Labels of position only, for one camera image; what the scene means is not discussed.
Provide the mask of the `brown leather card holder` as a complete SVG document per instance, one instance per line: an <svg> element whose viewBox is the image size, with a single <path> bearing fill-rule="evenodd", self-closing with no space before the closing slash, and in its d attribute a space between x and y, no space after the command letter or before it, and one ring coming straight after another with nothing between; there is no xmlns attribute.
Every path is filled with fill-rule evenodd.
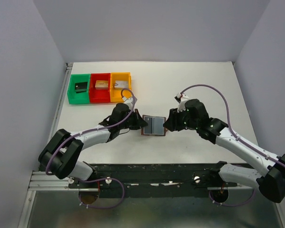
<svg viewBox="0 0 285 228"><path fill-rule="evenodd" d="M160 116L150 116L143 115L143 120L148 124L146 127L143 127L141 130L141 135L146 136L165 136L166 128L163 124L166 121L166 117Z"/></svg>

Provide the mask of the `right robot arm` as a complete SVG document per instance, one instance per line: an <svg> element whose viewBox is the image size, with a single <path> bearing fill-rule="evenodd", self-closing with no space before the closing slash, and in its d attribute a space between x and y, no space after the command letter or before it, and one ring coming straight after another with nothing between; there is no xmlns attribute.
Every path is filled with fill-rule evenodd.
<svg viewBox="0 0 285 228"><path fill-rule="evenodd" d="M218 118L209 117L198 99L176 97L177 108L171 109L164 128L171 132L194 130L204 140L223 147L246 161L251 168L243 168L227 162L219 162L218 168L209 174L214 186L233 182L252 187L268 200L280 203L285 197L285 154L278 156L268 152L231 130Z"/></svg>

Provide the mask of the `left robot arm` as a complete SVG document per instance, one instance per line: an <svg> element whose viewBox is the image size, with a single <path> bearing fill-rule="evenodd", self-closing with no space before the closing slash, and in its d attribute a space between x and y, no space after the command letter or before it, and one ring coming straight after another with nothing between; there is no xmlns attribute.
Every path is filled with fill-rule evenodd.
<svg viewBox="0 0 285 228"><path fill-rule="evenodd" d="M80 153L94 145L112 141L123 129L140 130L147 125L137 109L118 103L111 115L93 129L74 133L58 130L39 155L38 161L57 178L79 179L84 187L90 188L95 184L96 176L93 168L78 160Z"/></svg>

